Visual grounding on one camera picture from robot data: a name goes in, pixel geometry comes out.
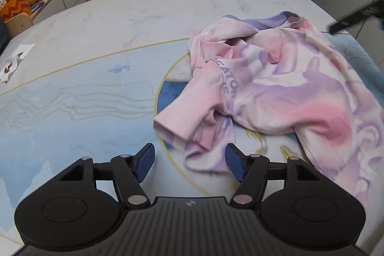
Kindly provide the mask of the pink purple tie-dye sweatshirt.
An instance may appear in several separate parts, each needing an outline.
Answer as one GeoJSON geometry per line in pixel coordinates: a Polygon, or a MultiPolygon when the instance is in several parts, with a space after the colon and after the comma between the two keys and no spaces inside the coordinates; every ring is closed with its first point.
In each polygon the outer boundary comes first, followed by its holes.
{"type": "Polygon", "coordinates": [[[221,18],[190,40],[191,80],[154,118],[158,136],[192,170],[223,172],[233,125],[295,133],[314,167],[373,205],[383,164],[383,109],[308,20],[221,18]]]}

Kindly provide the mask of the blue patterned table mat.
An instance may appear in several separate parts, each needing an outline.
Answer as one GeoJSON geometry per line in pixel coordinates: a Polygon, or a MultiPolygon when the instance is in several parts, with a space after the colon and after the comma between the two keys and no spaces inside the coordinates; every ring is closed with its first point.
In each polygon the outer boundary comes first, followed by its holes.
{"type": "Polygon", "coordinates": [[[154,144],[143,183],[150,197],[231,197],[228,173],[187,169],[181,152],[153,129],[189,69],[188,41],[177,39],[109,53],[53,71],[1,94],[1,254],[22,246],[14,225],[19,202],[81,157],[107,162],[154,144]]]}

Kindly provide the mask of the white paper card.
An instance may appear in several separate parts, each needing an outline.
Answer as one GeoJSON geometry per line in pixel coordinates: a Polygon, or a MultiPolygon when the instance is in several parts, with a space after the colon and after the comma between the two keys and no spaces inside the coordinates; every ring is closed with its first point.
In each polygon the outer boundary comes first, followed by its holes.
{"type": "Polygon", "coordinates": [[[17,70],[19,64],[30,51],[34,48],[35,44],[21,44],[15,50],[14,54],[5,60],[5,65],[1,68],[1,82],[7,83],[10,77],[17,70]]]}

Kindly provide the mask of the light wooden chair back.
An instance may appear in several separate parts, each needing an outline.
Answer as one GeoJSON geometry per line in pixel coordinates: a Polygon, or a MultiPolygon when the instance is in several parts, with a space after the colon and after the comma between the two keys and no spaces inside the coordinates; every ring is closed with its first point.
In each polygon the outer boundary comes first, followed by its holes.
{"type": "Polygon", "coordinates": [[[30,16],[23,12],[6,21],[5,25],[8,29],[8,38],[12,39],[31,28],[34,24],[30,16]]]}

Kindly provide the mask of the orange snack bag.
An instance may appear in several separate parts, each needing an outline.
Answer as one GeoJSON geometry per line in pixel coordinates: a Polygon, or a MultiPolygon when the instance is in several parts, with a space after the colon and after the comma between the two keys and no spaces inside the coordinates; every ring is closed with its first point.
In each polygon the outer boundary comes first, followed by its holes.
{"type": "Polygon", "coordinates": [[[26,13],[31,15],[30,5],[27,0],[0,0],[1,2],[1,19],[6,22],[18,14],[26,13]]]}

